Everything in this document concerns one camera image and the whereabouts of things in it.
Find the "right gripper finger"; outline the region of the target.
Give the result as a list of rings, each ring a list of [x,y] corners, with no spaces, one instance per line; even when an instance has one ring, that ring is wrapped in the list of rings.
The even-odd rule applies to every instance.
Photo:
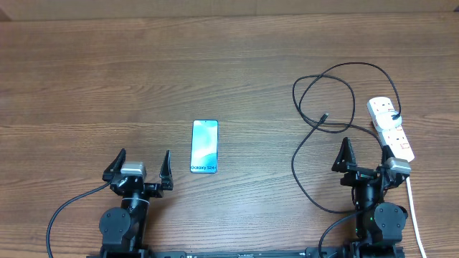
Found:
[[[345,137],[342,140],[339,154],[337,155],[331,170],[334,172],[347,173],[355,171],[356,167],[356,156],[352,148],[351,139]]]
[[[392,162],[394,154],[389,145],[384,145],[382,147],[382,158],[381,158],[381,167],[388,168],[389,164]]]

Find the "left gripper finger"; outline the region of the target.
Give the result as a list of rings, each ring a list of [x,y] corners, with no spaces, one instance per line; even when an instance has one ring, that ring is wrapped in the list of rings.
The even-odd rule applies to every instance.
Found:
[[[120,170],[123,164],[126,161],[126,150],[122,148],[114,159],[114,161],[103,171],[102,180],[103,181],[112,181],[117,173],[120,173]]]
[[[161,166],[161,171],[159,174],[161,179],[161,188],[166,191],[172,191],[174,188],[173,177],[171,173],[171,152],[170,150],[166,151],[164,161]]]

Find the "blue Samsung Galaxy smartphone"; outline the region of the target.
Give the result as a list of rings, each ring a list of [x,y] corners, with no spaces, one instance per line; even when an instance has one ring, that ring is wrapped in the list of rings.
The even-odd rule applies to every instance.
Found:
[[[195,120],[191,137],[190,171],[216,173],[218,171],[218,121]]]

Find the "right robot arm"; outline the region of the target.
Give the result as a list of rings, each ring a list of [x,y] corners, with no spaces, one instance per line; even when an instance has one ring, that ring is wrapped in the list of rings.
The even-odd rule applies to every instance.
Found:
[[[375,169],[362,168],[356,162],[351,139],[342,140],[332,170],[343,173],[340,184],[351,187],[353,196],[356,239],[336,249],[335,257],[403,257],[396,244],[402,241],[407,210],[386,202],[384,195],[409,178],[408,161],[397,158],[391,148],[382,148],[382,163]]]

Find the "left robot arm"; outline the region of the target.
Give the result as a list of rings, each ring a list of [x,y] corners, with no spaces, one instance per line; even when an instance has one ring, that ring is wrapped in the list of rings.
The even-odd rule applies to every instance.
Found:
[[[103,180],[112,192],[122,198],[121,205],[108,209],[101,217],[99,230],[103,235],[100,257],[154,257],[143,243],[150,199],[162,198],[174,187],[171,174],[171,152],[166,151],[159,173],[159,183],[146,182],[146,166],[128,162],[122,149],[104,170]]]

